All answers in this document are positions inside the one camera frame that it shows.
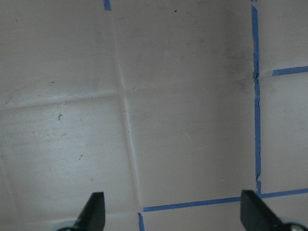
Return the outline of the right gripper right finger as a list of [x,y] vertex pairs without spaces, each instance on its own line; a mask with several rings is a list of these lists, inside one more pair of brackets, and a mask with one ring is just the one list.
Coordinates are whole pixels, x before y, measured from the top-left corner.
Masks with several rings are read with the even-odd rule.
[[240,220],[246,231],[290,231],[253,190],[242,190]]

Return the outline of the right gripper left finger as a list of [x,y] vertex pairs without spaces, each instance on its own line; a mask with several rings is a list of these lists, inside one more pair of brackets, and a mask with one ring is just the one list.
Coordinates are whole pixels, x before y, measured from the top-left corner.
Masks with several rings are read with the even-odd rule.
[[103,231],[105,227],[105,199],[103,192],[93,192],[76,219],[73,231]]

